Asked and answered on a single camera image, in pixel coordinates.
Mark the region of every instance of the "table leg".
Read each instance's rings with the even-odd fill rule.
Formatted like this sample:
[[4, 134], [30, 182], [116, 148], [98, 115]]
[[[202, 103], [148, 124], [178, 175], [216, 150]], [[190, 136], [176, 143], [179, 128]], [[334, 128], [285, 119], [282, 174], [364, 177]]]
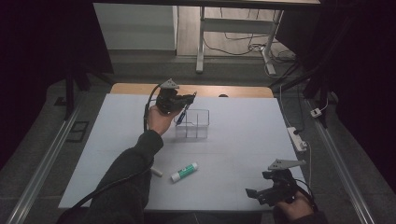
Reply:
[[205, 27], [205, 7], [200, 8], [200, 28], [199, 28], [199, 40], [198, 40], [198, 54], [197, 54], [197, 66], [196, 73], [204, 72], [204, 27]]
[[276, 75], [276, 71], [275, 71], [275, 68], [274, 68], [274, 66], [273, 66], [273, 64], [271, 62], [271, 57], [270, 57], [269, 53], [270, 53], [271, 46], [272, 46], [272, 43], [273, 43], [274, 38], [275, 38], [277, 26], [279, 25], [280, 17], [282, 16], [282, 13], [283, 13], [283, 10], [276, 11], [274, 23], [273, 23], [273, 26], [271, 28], [271, 32], [268, 35], [267, 44], [266, 44], [265, 48], [262, 50], [262, 57], [264, 58], [265, 67], [267, 68], [269, 76]]

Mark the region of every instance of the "metal rail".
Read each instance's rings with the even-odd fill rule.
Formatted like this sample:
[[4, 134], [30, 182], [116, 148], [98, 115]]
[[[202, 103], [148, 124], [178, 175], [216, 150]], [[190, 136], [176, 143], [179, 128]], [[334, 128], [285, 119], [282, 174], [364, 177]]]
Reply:
[[74, 121], [76, 120], [76, 117], [78, 116], [81, 105], [83, 104], [86, 97], [86, 92], [83, 92], [78, 96], [76, 109], [71, 114], [69, 120], [65, 120], [62, 124], [61, 129], [57, 133], [42, 161], [35, 170], [35, 173], [30, 179], [22, 196], [18, 200], [17, 205], [15, 205], [14, 210], [6, 222], [7, 224], [22, 224], [26, 219], [33, 203], [35, 202], [38, 192], [41, 190], [41, 187], [43, 186], [44, 181], [50, 172], [52, 164], [55, 162], [64, 144], [66, 136], [68, 135]]
[[[309, 101], [305, 101], [308, 106], [312, 109], [312, 105]], [[332, 163], [334, 164], [335, 169], [337, 170], [338, 175], [340, 176], [341, 181], [343, 182], [344, 188], [346, 193], [350, 197], [350, 201], [352, 202], [353, 206], [355, 207], [356, 213], [361, 220], [361, 223], [365, 224], [374, 224], [374, 218], [371, 215], [370, 209], [367, 206], [367, 203], [364, 201], [361, 191], [356, 186], [352, 176], [350, 175], [347, 166], [338, 151], [337, 146], [335, 145], [334, 141], [332, 140], [332, 136], [328, 132], [327, 129], [324, 129], [318, 119], [315, 119], [315, 125], [318, 129], [320, 137], [322, 138], [324, 145], [329, 152], [330, 158], [332, 159]]]

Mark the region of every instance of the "wooden board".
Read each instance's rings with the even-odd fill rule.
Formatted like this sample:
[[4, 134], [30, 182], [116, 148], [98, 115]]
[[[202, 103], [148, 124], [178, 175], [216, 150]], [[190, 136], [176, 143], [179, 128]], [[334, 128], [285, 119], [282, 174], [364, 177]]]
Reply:
[[[156, 84], [117, 83], [110, 93], [113, 94], [150, 94]], [[193, 94], [197, 96], [219, 97], [226, 94], [229, 97], [241, 98], [274, 98], [271, 89], [267, 87], [237, 87], [237, 86], [199, 86], [179, 85], [179, 94]]]

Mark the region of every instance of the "hand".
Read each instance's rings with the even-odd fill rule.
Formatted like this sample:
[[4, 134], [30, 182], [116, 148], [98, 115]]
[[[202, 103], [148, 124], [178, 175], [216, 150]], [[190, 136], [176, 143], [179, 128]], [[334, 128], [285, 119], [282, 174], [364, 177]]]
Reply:
[[159, 135], [163, 135], [171, 126], [172, 119], [180, 113], [180, 111], [181, 109], [166, 115], [161, 112], [158, 106], [153, 105], [149, 108], [148, 112], [148, 128]]
[[292, 203], [279, 202], [276, 206], [282, 209], [289, 221], [314, 214], [309, 200], [300, 191], [296, 192]]

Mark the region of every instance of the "clear plastic box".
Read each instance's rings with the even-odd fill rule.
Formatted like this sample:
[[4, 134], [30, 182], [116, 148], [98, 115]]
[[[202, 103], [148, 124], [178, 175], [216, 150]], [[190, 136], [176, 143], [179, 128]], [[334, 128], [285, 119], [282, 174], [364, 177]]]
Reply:
[[[177, 124], [182, 113], [174, 118]], [[207, 138], [209, 127], [209, 110], [188, 109], [183, 120], [176, 126], [176, 137], [179, 138]]]

